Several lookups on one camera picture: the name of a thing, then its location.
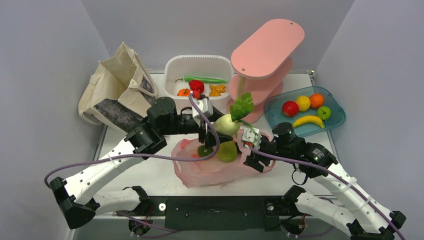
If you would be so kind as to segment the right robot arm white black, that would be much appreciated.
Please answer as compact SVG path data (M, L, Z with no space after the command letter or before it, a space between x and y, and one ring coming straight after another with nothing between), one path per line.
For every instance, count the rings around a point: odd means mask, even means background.
M326 188L342 206L321 199L301 186L292 186L282 197L283 209L318 218L344 232L351 240L393 240L406 216L379 204L349 175L336 157L323 145L297 136L289 122L277 124L268 138L257 128L240 133L242 147L249 149L245 165L258 171L268 161L283 161Z

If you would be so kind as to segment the white radish with leaves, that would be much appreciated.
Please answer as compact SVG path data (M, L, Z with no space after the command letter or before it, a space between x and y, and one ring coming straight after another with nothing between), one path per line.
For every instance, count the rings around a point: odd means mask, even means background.
M254 126L244 120L253 110L254 102L252 94L250 92L243 93L241 97L237 98L235 102L229 106L229 113L219 117L213 123L213 126L218 133L228 136L236 135L242 125L253 130Z

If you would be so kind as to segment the pink three-tier shelf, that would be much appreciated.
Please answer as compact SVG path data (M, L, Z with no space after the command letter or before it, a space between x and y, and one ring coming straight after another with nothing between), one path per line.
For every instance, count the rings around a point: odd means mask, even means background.
M282 93L283 80L293 67L292 52L305 38L304 29L288 19L264 23L231 54L235 76L228 83L232 105L239 93L250 92L253 112L244 118L255 123L264 113L265 102Z

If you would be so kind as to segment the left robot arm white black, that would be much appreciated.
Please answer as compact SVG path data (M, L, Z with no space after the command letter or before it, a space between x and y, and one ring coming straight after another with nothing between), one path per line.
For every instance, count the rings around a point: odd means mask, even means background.
M143 215L149 210L149 196L140 186L120 191L101 192L111 180L148 158L157 158L167 145L166 136L197 134L207 148L219 149L220 144L233 140L231 135L217 131L213 122L222 116L204 95L191 98L190 114L178 113L175 101L160 97L147 110L147 116L101 160L85 162L84 169L67 177L48 173L45 185L52 191L70 229L90 222L96 214L114 211Z

